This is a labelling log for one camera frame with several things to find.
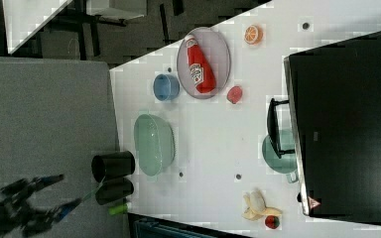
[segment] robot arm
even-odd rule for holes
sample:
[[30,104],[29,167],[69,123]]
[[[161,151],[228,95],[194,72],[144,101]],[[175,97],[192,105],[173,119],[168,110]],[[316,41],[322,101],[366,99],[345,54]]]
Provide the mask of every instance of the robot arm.
[[46,232],[59,223],[82,202],[74,201],[57,206],[50,210],[38,210],[31,207],[27,199],[36,191],[53,185],[64,179],[63,175],[17,180],[0,189],[4,199],[0,201],[0,237],[21,227],[24,237]]

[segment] black cup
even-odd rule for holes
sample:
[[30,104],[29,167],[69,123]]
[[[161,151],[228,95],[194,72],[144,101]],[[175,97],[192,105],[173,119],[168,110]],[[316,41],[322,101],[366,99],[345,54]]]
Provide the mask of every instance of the black cup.
[[95,194],[95,200],[100,205],[123,199],[134,192],[134,185],[127,178],[107,180]]
[[96,181],[116,179],[132,175],[135,171],[134,156],[128,152],[95,156],[91,163],[92,174]]

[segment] ketchup bottle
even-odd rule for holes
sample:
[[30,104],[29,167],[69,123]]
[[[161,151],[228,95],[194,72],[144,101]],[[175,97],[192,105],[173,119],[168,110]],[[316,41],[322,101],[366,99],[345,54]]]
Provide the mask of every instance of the ketchup bottle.
[[208,93],[216,86],[215,76],[211,66],[203,55],[193,35],[185,37],[188,48],[188,64],[190,66],[190,76],[196,90],[200,93]]

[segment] green bowl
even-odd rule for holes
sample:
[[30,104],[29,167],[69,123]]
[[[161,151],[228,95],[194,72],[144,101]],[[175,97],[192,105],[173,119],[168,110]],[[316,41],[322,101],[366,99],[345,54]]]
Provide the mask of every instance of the green bowl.
[[[280,141],[283,150],[295,149],[293,133],[290,130],[280,130]],[[289,183],[298,181],[296,154],[286,154],[282,155],[281,159],[278,158],[272,147],[270,136],[266,136],[262,143],[262,155],[272,170],[287,176]]]
[[172,127],[158,116],[142,114],[134,126],[135,149],[139,167],[154,177],[168,167],[175,156]]

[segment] blue cup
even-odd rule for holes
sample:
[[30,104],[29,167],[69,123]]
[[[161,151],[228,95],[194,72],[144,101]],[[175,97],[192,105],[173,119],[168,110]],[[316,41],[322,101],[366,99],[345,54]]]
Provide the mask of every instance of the blue cup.
[[160,101],[173,100],[179,95],[179,81],[170,74],[159,74],[154,79],[153,90]]

